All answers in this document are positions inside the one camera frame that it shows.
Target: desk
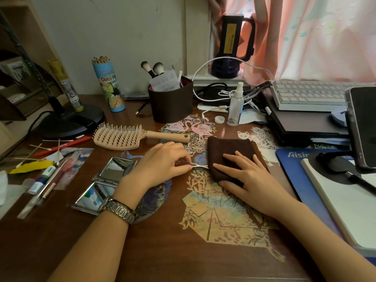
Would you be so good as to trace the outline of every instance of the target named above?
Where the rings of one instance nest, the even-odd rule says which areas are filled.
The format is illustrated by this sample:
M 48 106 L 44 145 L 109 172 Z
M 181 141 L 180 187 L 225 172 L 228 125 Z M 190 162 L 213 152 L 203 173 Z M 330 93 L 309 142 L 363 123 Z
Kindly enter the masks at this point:
M 83 95 L 80 98 L 83 103 L 101 106 L 106 122 L 111 124 L 142 124 L 144 129 L 153 131 L 159 131 L 163 126 L 153 121 L 150 105 L 138 116 L 135 115 L 142 102 L 127 101 L 124 111 L 111 113 L 102 95 Z M 193 114 L 196 113 L 200 114 L 195 108 Z M 214 123 L 217 114 L 208 112 L 205 116 Z M 215 124 L 214 135 L 238 138 L 238 131 L 254 134 L 252 127 L 260 126 Z M 156 139 L 144 139 L 138 149 L 129 152 L 131 155 L 143 155 L 157 143 Z M 98 147 L 92 141 L 77 147 L 95 149 L 65 190 L 52 192 L 42 206 L 35 208 L 25 220 L 20 220 L 16 216 L 31 198 L 31 195 L 24 194 L 0 221 L 2 281 L 46 280 L 93 221 L 94 216 L 74 210 L 71 205 L 91 183 L 93 175 L 112 156 L 120 156 L 122 152 Z M 269 169 L 295 196 L 280 166 L 274 164 Z M 118 281 L 322 280 L 307 252 L 283 226 L 269 229 L 268 235 L 273 250 L 284 257 L 284 262 L 265 247 L 209 243 L 191 227 L 183 229 L 183 225 L 179 224 L 186 209 L 182 199 L 192 192 L 187 189 L 188 176 L 173 178 L 168 199 L 159 210 L 129 228 Z M 11 183 L 19 180 L 16 175 L 10 176 Z

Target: hair brush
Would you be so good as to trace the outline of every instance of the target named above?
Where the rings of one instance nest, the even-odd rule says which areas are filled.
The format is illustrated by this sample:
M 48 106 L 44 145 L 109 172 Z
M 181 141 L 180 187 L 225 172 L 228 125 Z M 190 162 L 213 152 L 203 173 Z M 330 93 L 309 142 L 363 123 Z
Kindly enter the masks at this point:
M 190 135 L 181 133 L 157 133 L 143 130 L 142 126 L 113 126 L 101 123 L 96 129 L 93 140 L 97 146 L 113 150 L 131 150 L 139 147 L 143 138 L 158 138 L 167 141 L 189 143 Z

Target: white keyboard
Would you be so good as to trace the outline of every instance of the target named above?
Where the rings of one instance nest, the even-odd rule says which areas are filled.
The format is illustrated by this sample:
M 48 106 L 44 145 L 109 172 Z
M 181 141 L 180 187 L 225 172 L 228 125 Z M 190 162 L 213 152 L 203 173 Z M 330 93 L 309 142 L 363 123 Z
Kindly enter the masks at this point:
M 331 112 L 345 106 L 348 88 L 373 86 L 374 83 L 277 80 L 271 93 L 280 110 Z

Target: phone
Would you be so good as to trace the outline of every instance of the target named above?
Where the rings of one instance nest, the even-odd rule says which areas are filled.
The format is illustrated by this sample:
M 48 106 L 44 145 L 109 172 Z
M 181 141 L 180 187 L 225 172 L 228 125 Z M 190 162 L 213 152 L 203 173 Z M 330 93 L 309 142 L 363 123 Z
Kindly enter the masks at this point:
M 347 126 L 356 163 L 376 169 L 376 87 L 354 87 L 345 91 Z

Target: pink curtain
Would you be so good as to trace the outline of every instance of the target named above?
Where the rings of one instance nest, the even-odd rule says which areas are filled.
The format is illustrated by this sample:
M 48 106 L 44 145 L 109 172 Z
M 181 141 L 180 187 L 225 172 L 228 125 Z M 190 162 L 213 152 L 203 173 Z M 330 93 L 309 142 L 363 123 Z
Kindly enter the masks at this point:
M 252 15 L 255 53 L 249 61 L 276 79 L 374 82 L 374 0 L 228 0 L 227 14 Z M 242 29 L 247 39 L 249 28 Z M 239 47 L 238 56 L 245 47 Z M 245 66 L 244 80 L 258 85 L 270 77 Z

